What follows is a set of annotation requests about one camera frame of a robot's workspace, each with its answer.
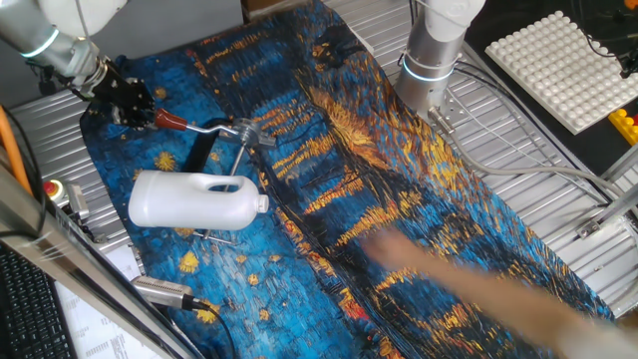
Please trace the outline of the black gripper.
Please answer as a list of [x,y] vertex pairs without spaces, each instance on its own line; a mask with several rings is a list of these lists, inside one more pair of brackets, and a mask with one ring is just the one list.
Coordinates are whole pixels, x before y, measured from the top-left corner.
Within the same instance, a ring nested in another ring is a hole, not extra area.
[[156,128],[155,100],[143,80],[125,78],[108,58],[99,59],[97,79],[90,85],[91,93],[101,101],[113,105],[113,123],[131,127],[127,113],[134,114],[134,128],[138,131]]

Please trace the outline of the bare right hand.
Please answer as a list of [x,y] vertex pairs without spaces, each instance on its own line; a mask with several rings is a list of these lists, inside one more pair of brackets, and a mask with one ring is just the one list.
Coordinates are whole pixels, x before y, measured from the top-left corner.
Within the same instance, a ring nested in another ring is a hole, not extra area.
[[388,271],[415,269],[428,273],[434,258],[395,228],[379,229],[360,240],[365,253]]

